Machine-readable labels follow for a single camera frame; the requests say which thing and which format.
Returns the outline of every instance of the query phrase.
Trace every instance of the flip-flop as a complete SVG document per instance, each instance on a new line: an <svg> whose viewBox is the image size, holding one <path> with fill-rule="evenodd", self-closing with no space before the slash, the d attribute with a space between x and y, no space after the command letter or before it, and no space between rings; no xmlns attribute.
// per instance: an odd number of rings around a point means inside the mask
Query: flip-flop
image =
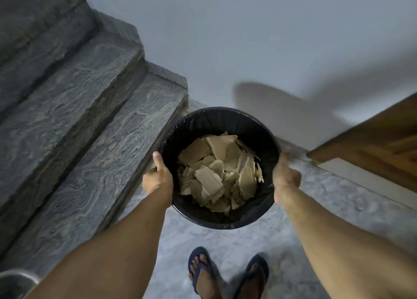
<svg viewBox="0 0 417 299"><path fill-rule="evenodd" d="M252 273L252 272L250 272L250 270L251 270L251 268L254 264L258 265L258 270L256 272ZM243 279L240 282L240 285L239 285L235 295L233 296L233 299L237 299L237 297L240 294L240 290L242 289L242 286L245 284L245 282L247 282L248 280L251 280L255 276L259 276L259 275L262 277L263 290L264 290L266 282L268 281L268 278L269 278L269 267L268 267L268 263L266 262L266 260L261 255L256 254L254 257L252 257L252 259L249 261L248 265L246 266L245 273L243 275ZM258 299L261 298L263 290L259 294Z"/></svg>
<svg viewBox="0 0 417 299"><path fill-rule="evenodd" d="M200 275L200 270L204 269L209 275L210 278L212 279L216 279L216 277L214 276L214 272L212 269L212 263L211 263L211 258L210 255L208 254L208 251L202 247L199 246L197 247L194 251L191 252L190 257L188 259L188 271L189 273L192 274L192 271L190 269L190 266L193 264L193 260L195 259L195 257L200 258L200 255L204 254L206 255L207 258L207 262L210 264L210 266L207 266L205 263L203 263L201 260L199 261L199 263L197 264L197 267L195 268L195 273L194 273L194 277L193 277L193 287L194 287L194 291L196 294L198 294L197 290L195 289L195 287L197 286L197 280L199 279L199 275Z"/></svg>

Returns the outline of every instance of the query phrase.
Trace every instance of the dark round container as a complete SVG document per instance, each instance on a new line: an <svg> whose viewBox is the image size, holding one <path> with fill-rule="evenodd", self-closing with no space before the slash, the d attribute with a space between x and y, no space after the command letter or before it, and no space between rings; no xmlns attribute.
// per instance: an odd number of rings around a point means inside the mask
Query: dark round container
<svg viewBox="0 0 417 299"><path fill-rule="evenodd" d="M177 179L178 155L196 138L224 132L236 134L261 159L263 183L258 183L255 198L228 215L200 207L191 196L180 196ZM263 123L245 112L226 107L194 111L182 118L166 135L159 149L174 178L173 207L185 218L212 229L235 229L258 220L274 204L272 171L281 152L274 135Z"/></svg>

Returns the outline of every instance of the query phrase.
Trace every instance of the person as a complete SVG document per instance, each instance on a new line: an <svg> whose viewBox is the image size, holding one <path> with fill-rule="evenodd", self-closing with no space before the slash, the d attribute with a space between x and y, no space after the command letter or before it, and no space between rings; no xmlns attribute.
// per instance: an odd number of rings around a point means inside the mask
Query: person
<svg viewBox="0 0 417 299"><path fill-rule="evenodd" d="M284 206L317 277L331 298L416 298L417 261L389 241L327 211L299 189L301 174L288 167L285 149L274 168L274 198ZM142 298L158 250L173 179L161 155L143 176L147 196L123 220L70 252L28 299ZM208 251L195 249L189 277L202 299L221 298ZM260 298L268 265L255 256L235 295Z"/></svg>

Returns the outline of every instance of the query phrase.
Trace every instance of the wall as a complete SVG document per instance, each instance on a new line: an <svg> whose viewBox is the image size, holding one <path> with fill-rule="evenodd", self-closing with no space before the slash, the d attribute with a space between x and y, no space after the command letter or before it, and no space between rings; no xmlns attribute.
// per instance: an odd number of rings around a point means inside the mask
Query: wall
<svg viewBox="0 0 417 299"><path fill-rule="evenodd" d="M415 0L89 0L190 97L313 149L417 91Z"/></svg>

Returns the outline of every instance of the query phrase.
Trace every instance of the foot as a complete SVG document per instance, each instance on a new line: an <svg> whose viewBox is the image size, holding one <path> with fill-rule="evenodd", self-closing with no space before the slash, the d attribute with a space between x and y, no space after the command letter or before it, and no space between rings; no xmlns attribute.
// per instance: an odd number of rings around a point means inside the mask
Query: foot
<svg viewBox="0 0 417 299"><path fill-rule="evenodd" d="M191 273L189 277L191 282L193 281L197 264L200 261L205 263L208 267L211 267L208 263L206 255L201 254L200 257L196 256L193 260L193 264L190 266ZM220 291L218 289L217 281L215 279L212 279L211 276L204 269L200 270L200 275L197 279L195 290L202 299L222 299Z"/></svg>
<svg viewBox="0 0 417 299"><path fill-rule="evenodd" d="M265 277L263 270L259 268L258 264L253 264L250 272L255 273L255 276L243 284L238 296L239 299L258 299L263 292Z"/></svg>

